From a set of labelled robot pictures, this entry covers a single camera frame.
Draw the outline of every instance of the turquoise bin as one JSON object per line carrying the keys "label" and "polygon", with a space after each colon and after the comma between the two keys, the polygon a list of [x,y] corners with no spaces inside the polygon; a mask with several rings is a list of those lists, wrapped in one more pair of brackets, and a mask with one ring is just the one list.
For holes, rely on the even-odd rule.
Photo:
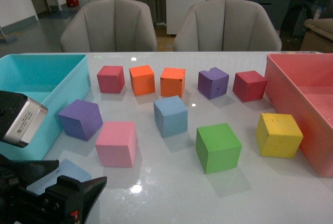
{"label": "turquoise bin", "polygon": [[18,92],[48,108],[31,143],[24,148],[0,142],[12,160],[40,160],[62,131],[58,113],[91,87],[84,54],[15,54],[0,58],[0,90]]}

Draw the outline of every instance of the blue cube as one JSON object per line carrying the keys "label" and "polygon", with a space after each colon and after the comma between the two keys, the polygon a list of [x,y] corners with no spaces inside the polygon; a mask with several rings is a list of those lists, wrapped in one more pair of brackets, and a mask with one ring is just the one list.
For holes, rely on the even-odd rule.
{"label": "blue cube", "polygon": [[177,95],[154,101],[154,115],[163,138],[187,131],[188,110]]}

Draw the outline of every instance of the foam cube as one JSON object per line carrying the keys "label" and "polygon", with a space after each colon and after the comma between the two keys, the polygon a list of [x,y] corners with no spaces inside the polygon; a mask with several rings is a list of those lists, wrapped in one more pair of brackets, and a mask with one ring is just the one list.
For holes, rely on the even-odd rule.
{"label": "foam cube", "polygon": [[245,71],[235,74],[233,92],[242,102],[262,99],[267,79],[256,71]]}
{"label": "foam cube", "polygon": [[227,123],[197,128],[196,151],[205,173],[237,167],[241,147]]}
{"label": "foam cube", "polygon": [[134,166],[137,143],[135,122],[107,121],[95,147],[104,167],[130,168]]}
{"label": "foam cube", "polygon": [[256,131],[262,156],[293,158],[303,134],[288,114],[262,113]]}
{"label": "foam cube", "polygon": [[185,69],[165,68],[161,75],[161,95],[182,98],[185,89]]}
{"label": "foam cube", "polygon": [[163,138],[187,131],[188,110],[179,96],[154,101],[154,115]]}
{"label": "foam cube", "polygon": [[130,68],[130,76],[135,96],[155,92],[155,76],[149,65]]}
{"label": "foam cube", "polygon": [[103,66],[97,74],[101,93],[120,93],[125,85],[122,66]]}
{"label": "foam cube", "polygon": [[98,104],[79,99],[59,112],[58,116],[67,135],[86,141],[103,125]]}
{"label": "foam cube", "polygon": [[227,93],[229,75],[214,67],[209,71],[199,72],[198,90],[208,99]]}

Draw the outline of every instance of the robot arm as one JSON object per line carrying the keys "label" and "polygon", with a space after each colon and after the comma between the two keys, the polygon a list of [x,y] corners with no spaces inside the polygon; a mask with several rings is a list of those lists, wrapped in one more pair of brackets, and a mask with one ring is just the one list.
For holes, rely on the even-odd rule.
{"label": "robot arm", "polygon": [[[19,147],[28,145],[46,112],[45,107],[23,94],[0,91],[0,141]],[[57,183],[41,195],[27,190],[58,166],[58,160],[11,161],[0,154],[0,224],[85,223],[107,178],[80,182],[59,176]]]}

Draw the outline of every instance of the glossy table surface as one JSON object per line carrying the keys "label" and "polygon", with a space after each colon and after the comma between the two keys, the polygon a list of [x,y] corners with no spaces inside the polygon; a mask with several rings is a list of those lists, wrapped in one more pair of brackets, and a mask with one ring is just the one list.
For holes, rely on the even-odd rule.
{"label": "glossy table surface", "polygon": [[[261,113],[275,110],[266,97],[242,103],[232,92],[236,72],[265,73],[267,53],[91,53],[91,90],[86,101],[99,105],[103,121],[134,121],[138,151],[133,168],[103,167],[89,141],[62,132],[45,159],[68,159],[108,183],[87,220],[107,223],[332,223],[333,179],[317,176],[300,150],[293,159],[262,157],[255,137]],[[101,94],[97,73],[123,66],[120,94]],[[150,65],[156,93],[135,97],[129,68]],[[185,68],[182,98],[188,131],[163,139],[153,102],[165,67]],[[227,94],[208,100],[198,90],[198,73],[217,67],[229,74]],[[242,143],[238,166],[206,175],[195,151],[197,127],[227,122]]]}

